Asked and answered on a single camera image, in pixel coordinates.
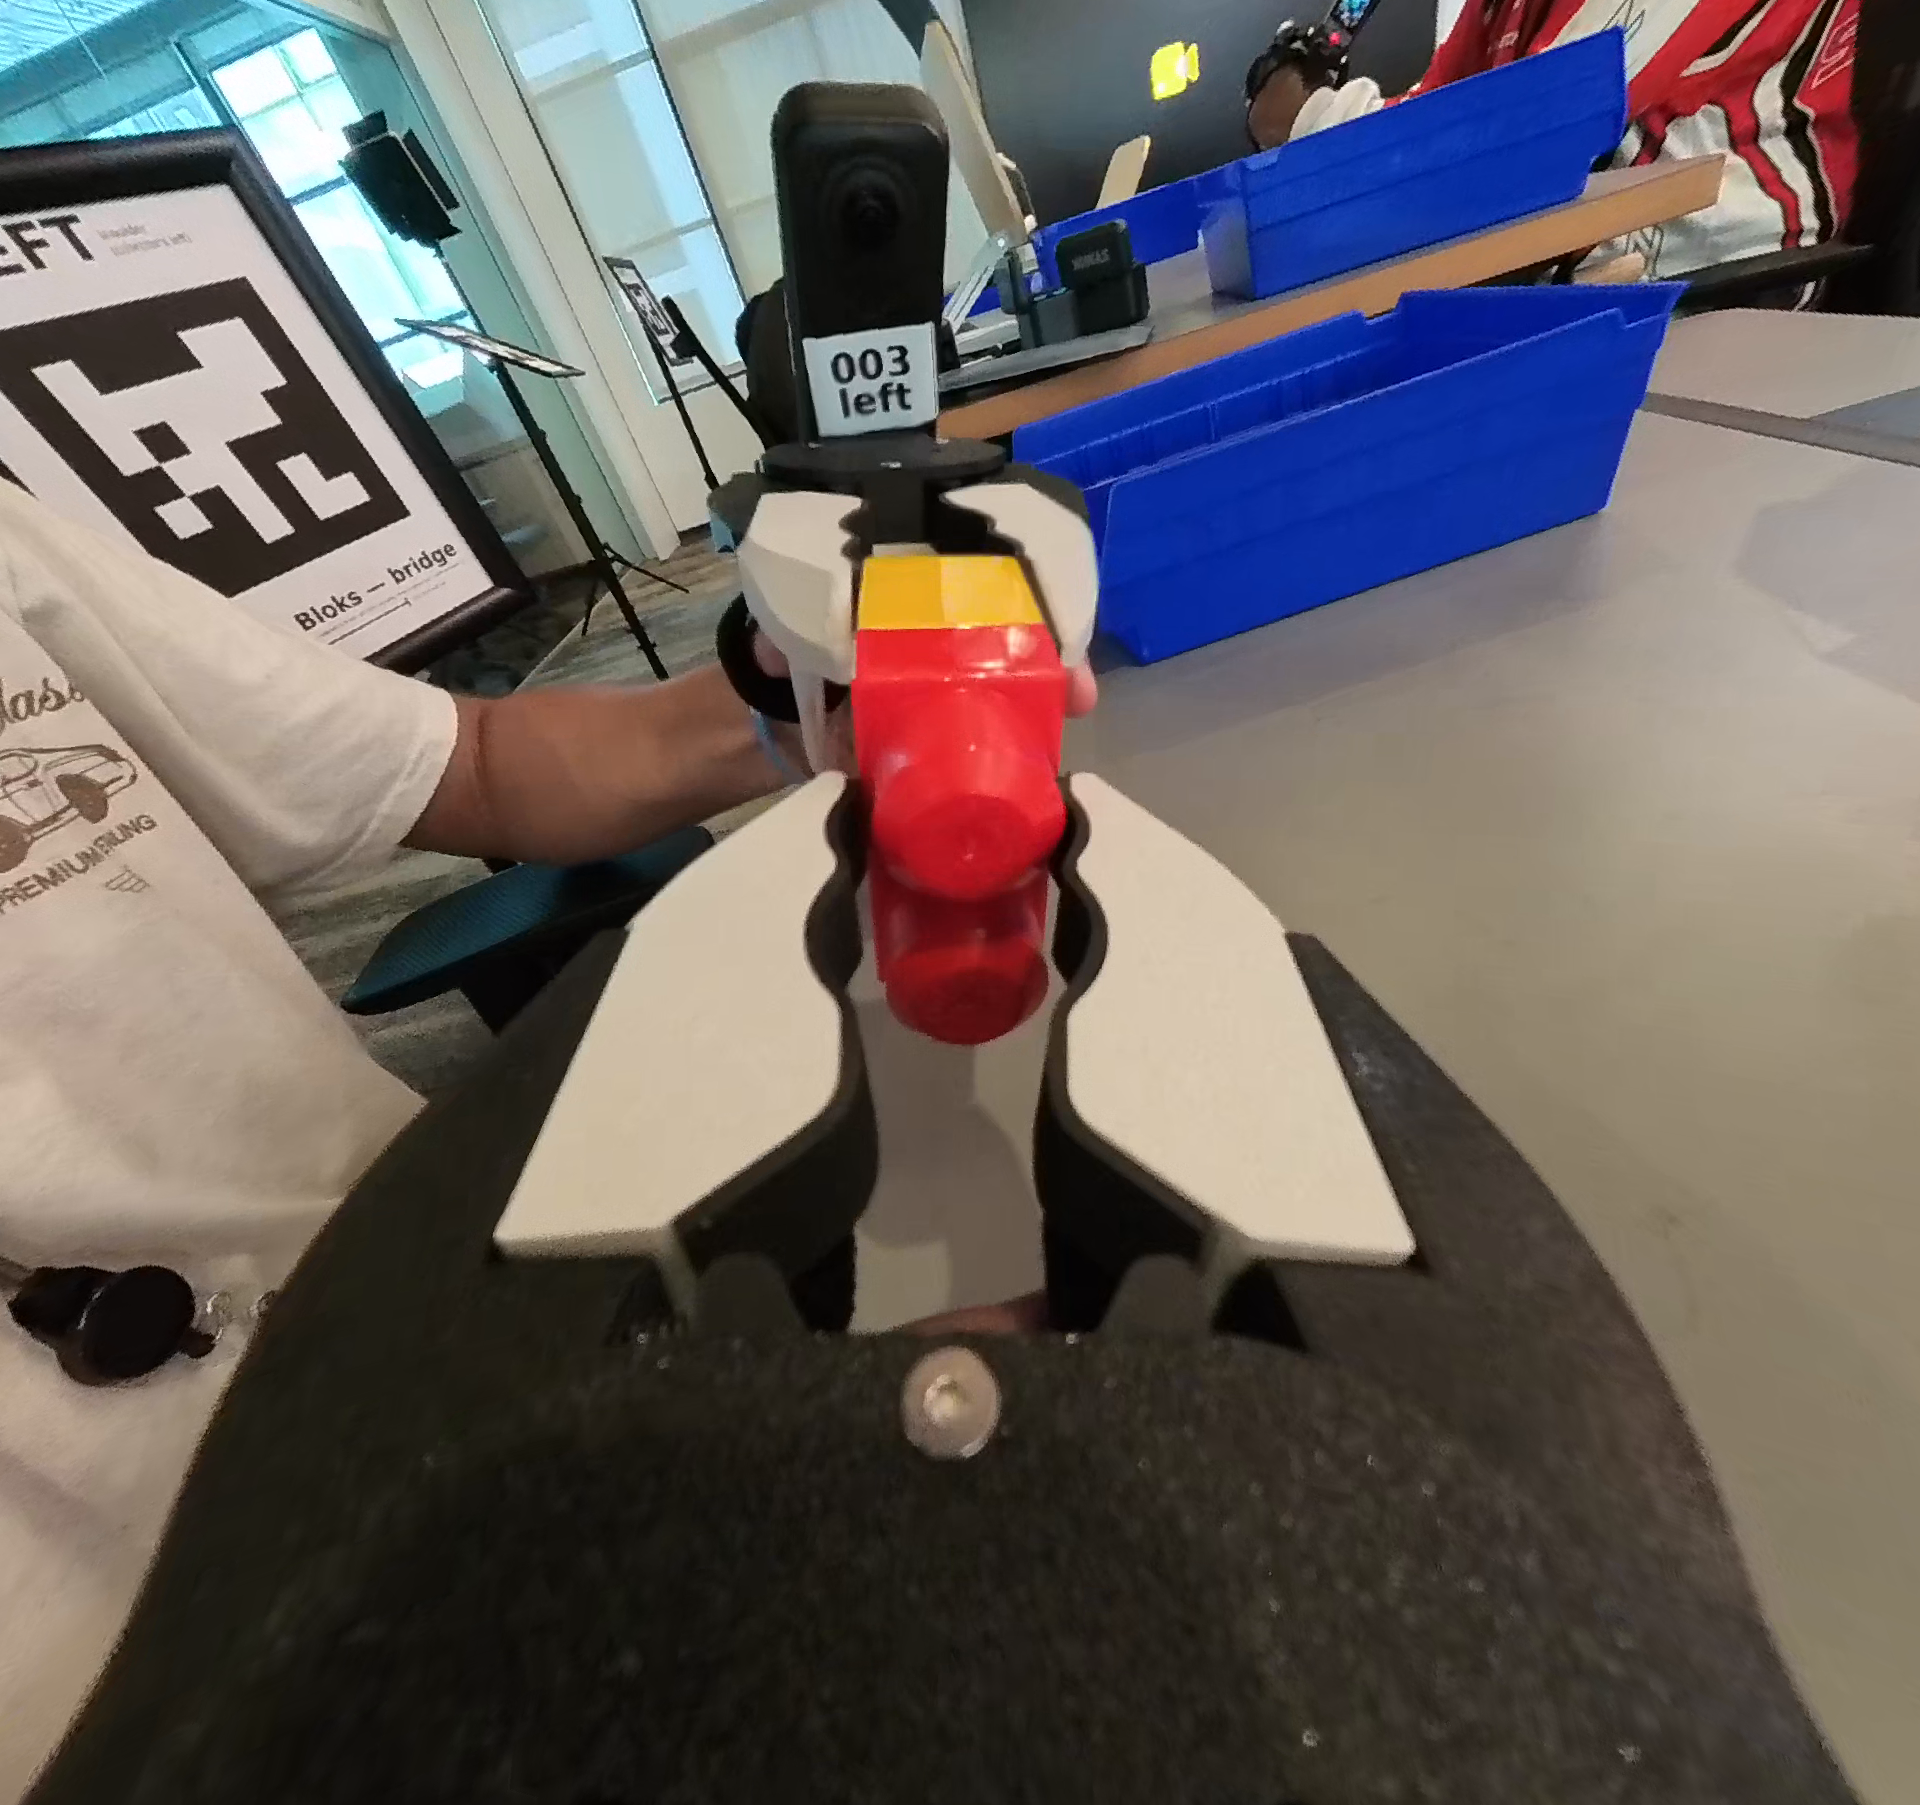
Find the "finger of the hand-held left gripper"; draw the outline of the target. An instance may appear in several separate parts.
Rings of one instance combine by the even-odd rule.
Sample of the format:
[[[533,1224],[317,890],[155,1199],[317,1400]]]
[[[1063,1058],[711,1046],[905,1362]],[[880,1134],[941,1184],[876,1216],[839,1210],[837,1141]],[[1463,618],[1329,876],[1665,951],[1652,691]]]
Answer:
[[[809,774],[857,774],[854,499],[734,491],[734,512],[734,694],[779,724]]]
[[[1061,477],[998,477],[975,485],[975,514],[1027,570],[1063,662],[1083,666],[1098,609],[1098,555],[1081,491]]]

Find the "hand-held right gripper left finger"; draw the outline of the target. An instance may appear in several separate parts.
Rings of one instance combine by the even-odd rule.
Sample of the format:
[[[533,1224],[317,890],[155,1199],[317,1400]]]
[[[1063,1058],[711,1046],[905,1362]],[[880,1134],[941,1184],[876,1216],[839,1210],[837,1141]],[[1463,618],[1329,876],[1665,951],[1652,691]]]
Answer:
[[[879,1178],[857,817],[825,771],[632,916],[495,1222],[504,1258],[695,1280],[757,1255],[796,1279],[850,1241]]]

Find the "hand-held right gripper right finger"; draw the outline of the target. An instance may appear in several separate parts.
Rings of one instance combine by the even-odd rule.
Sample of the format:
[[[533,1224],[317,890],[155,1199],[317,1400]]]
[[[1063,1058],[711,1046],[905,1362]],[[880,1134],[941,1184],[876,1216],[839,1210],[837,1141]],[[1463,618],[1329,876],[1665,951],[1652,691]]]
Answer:
[[[1172,1258],[1402,1269],[1417,1240],[1283,923],[1093,771],[1063,786],[1035,1177],[1049,1241],[1119,1280]]]

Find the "yellow mega block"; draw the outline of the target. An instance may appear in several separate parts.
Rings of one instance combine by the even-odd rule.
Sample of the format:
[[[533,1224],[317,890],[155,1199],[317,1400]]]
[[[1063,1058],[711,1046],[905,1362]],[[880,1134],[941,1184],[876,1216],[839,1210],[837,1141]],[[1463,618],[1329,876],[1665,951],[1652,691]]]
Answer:
[[[908,551],[876,555],[857,574],[860,634],[951,631],[1044,624],[1016,555]]]

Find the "red mega block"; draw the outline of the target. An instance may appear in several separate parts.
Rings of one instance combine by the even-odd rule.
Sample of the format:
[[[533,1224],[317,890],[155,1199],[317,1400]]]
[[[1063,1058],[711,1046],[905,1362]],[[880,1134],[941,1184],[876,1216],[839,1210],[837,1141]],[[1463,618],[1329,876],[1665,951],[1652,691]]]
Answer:
[[[861,627],[850,686],[882,996],[947,1046],[1017,1030],[1049,988],[1068,671],[1038,621]]]

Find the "person's left forearm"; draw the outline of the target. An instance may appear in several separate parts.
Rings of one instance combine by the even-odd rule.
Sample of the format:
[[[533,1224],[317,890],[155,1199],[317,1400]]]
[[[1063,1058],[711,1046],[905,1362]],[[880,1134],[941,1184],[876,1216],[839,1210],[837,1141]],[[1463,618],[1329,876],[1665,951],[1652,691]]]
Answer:
[[[785,783],[720,666],[649,686],[463,696],[407,848],[577,865],[611,858]]]

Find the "small marker sign stand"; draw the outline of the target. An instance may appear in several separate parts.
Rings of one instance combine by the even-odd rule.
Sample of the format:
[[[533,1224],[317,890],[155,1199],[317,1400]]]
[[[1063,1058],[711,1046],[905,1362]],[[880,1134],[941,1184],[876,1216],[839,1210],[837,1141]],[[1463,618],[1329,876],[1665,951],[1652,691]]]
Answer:
[[[708,456],[706,443],[699,434],[699,429],[693,415],[687,409],[685,388],[680,382],[683,365],[697,365],[697,369],[708,379],[708,382],[721,390],[742,422],[749,427],[756,438],[759,438],[759,427],[754,418],[746,400],[732,380],[732,376],[721,367],[721,364],[708,351],[708,344],[702,341],[699,332],[691,327],[683,310],[673,297],[660,297],[645,280],[639,265],[621,255],[606,255],[604,265],[608,269],[611,280],[619,285],[625,296],[641,334],[648,341],[648,347],[656,359],[660,380],[665,386],[665,393],[673,401],[673,408],[683,422],[687,440],[693,450],[695,462],[704,474],[708,491],[713,493],[721,485],[721,478],[716,474],[713,462]]]

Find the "black charger case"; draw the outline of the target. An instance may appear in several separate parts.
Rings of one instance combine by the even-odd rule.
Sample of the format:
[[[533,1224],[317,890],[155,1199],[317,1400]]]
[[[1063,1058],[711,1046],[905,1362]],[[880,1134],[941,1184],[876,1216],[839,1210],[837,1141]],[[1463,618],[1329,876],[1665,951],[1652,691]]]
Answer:
[[[998,301],[1016,322],[1022,349],[1047,349],[1150,325],[1146,265],[1135,258],[1123,218],[1108,216],[1080,233],[1061,234],[1049,249],[1060,276],[1053,287],[1027,271],[1024,249],[1004,255],[997,271]]]

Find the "person's office chair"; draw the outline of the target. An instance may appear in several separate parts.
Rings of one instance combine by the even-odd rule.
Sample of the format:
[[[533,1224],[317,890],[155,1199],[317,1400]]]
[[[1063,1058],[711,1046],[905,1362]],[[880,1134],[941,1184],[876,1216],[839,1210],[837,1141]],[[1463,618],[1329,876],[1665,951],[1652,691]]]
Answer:
[[[498,1034],[585,945],[627,928],[713,845],[713,831],[693,825],[595,863],[492,863],[480,881],[387,931],[339,1004],[373,1019],[457,996]]]

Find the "blue storage bin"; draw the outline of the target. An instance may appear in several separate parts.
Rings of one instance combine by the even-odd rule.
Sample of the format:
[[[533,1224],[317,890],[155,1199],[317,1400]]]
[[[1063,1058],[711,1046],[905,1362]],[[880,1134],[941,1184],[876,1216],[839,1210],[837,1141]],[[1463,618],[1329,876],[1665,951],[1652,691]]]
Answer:
[[[1194,181],[1213,290],[1264,300],[1558,208],[1626,116],[1609,26],[1220,167]]]
[[[1679,282],[1410,290],[1019,427],[1141,666],[1609,506]]]

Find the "black tripod music stand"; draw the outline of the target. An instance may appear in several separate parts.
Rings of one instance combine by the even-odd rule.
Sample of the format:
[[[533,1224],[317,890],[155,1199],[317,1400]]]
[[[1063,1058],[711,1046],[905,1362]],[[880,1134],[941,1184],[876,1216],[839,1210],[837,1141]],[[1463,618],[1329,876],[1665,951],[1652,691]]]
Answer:
[[[543,472],[548,474],[548,480],[556,491],[556,496],[561,500],[569,521],[573,521],[578,539],[588,551],[588,570],[594,571],[594,581],[588,584],[588,602],[582,618],[582,631],[588,631],[590,627],[595,601],[606,595],[615,605],[619,616],[625,619],[641,656],[652,667],[656,680],[665,681],[667,666],[660,655],[658,641],[637,613],[637,602],[628,593],[628,577],[641,576],[669,593],[685,595],[687,588],[678,581],[665,576],[661,570],[656,570],[611,548],[595,521],[588,518],[582,496],[569,478],[563,464],[548,436],[548,430],[541,427],[519,384],[520,376],[541,376],[546,380],[560,382],[580,379],[582,373],[575,365],[561,364],[512,341],[494,339],[472,322],[400,313],[395,328],[407,337],[423,337],[455,347],[468,354],[468,357],[479,359],[494,375],[504,400],[517,415],[528,447],[535,451]]]

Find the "black studio light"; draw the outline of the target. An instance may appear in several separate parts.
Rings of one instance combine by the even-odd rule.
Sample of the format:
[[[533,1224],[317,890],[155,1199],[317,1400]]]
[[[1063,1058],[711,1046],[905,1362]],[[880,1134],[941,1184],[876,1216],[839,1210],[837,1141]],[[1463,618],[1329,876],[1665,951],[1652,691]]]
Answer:
[[[437,255],[463,233],[463,205],[412,128],[395,132],[387,112],[368,112],[341,127],[341,173],[382,229]]]

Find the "person's white t-shirt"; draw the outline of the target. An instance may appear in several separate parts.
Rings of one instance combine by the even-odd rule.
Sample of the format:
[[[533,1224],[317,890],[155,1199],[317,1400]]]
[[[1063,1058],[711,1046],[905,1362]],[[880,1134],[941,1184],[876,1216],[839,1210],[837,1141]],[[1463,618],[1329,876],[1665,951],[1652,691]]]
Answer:
[[[395,857],[453,699],[4,489],[4,1249],[238,1309],[416,1117],[270,904]]]

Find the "black badge reel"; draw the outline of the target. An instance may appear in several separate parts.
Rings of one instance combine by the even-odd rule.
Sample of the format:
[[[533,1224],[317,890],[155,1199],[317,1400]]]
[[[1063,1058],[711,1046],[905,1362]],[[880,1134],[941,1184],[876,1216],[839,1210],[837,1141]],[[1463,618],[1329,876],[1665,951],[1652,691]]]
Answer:
[[[208,1360],[240,1326],[263,1322],[277,1287],[201,1294],[174,1269],[2,1261],[4,1314],[82,1386],[127,1386]]]

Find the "black framed marker sign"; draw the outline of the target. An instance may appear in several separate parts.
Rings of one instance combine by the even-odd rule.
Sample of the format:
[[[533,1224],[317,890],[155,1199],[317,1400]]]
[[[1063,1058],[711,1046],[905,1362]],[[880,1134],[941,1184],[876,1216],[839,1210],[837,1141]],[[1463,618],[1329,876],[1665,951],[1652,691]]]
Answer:
[[[4,478],[418,671],[535,588],[233,128],[4,147]]]

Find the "wooden table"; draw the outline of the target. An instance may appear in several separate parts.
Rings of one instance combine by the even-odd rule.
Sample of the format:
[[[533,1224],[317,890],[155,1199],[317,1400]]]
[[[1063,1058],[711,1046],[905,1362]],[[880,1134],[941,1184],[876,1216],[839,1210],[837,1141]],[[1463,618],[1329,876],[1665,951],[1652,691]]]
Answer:
[[[951,405],[936,430],[944,438],[1009,438],[1024,425],[1055,418],[1341,313],[1386,313],[1410,290],[1481,287],[1535,272],[1570,254],[1715,205],[1723,173],[1721,153],[1602,170],[1587,176],[1579,197],[1556,208],[1258,301],[1211,290],[1211,276],[1198,252],[1156,261],[1149,271],[1154,313],[1150,334],[1141,347]]]

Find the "large black wall screen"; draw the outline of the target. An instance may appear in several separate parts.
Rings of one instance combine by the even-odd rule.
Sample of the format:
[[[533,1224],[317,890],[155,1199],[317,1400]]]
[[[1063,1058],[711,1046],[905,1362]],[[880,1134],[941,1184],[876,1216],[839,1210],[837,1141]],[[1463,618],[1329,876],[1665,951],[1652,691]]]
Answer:
[[[1332,0],[962,0],[989,128],[1040,223],[1097,204],[1119,143],[1150,137],[1142,184],[1246,155],[1245,75],[1288,21]],[[1409,87],[1434,51],[1435,0],[1383,0],[1356,75]]]

